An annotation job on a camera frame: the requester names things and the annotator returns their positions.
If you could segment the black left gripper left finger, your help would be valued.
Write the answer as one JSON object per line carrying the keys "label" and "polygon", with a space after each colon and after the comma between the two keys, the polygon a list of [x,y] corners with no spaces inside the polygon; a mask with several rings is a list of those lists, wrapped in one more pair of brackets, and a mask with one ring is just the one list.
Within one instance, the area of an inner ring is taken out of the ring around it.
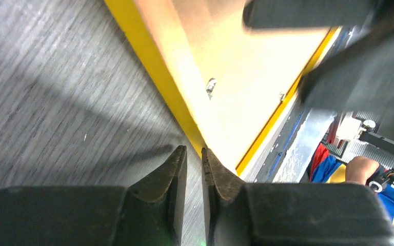
{"label": "black left gripper left finger", "polygon": [[0,190],[0,245],[180,245],[187,148],[130,187]]}

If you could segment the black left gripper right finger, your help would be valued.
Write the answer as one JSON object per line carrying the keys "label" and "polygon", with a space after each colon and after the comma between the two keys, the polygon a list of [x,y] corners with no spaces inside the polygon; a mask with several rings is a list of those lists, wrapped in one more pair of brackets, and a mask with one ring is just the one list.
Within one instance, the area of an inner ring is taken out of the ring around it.
{"label": "black left gripper right finger", "polygon": [[394,245],[377,196],[350,183],[246,183],[202,149],[207,245]]}

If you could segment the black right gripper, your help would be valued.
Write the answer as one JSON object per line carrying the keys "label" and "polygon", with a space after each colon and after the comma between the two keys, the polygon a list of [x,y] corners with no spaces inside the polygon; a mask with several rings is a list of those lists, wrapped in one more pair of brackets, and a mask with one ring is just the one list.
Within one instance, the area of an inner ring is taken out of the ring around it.
{"label": "black right gripper", "polygon": [[[250,1],[243,22],[251,29],[355,26],[373,10],[374,1]],[[311,108],[381,115],[383,134],[394,140],[394,1],[368,34],[310,71],[299,96]]]}

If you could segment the brown fibreboard backing board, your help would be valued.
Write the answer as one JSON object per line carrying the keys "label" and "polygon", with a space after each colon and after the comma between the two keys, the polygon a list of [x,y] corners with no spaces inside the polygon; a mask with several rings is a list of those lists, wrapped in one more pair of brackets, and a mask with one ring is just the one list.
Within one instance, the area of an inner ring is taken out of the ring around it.
{"label": "brown fibreboard backing board", "polygon": [[328,28],[253,31],[245,1],[135,1],[206,145],[231,170],[325,39]]}

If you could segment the yellow wooden picture frame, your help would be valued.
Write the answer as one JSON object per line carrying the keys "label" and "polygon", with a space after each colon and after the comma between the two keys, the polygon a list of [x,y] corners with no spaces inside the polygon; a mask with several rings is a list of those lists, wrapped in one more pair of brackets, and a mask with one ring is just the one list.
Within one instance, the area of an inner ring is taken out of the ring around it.
{"label": "yellow wooden picture frame", "polygon": [[[156,88],[185,132],[187,138],[190,140],[194,149],[199,152],[203,147],[208,147],[177,85],[174,82],[173,77],[169,73],[156,44],[149,34],[141,15],[135,6],[135,1],[106,1],[106,5],[114,19],[117,21],[120,29],[125,33],[132,48],[149,73]],[[322,28],[328,28],[328,33],[325,39],[297,77],[290,90],[287,93],[280,94],[279,106],[244,156],[244,160],[248,162],[247,166],[260,156],[264,151],[264,148],[275,135],[278,127],[282,125],[284,116],[288,114],[291,108],[290,102],[297,98],[297,88],[301,76],[310,71],[323,59],[323,56],[328,52],[329,48],[335,42],[336,37],[341,31],[339,27]],[[237,170],[231,171],[238,176],[243,173],[238,173]]]}

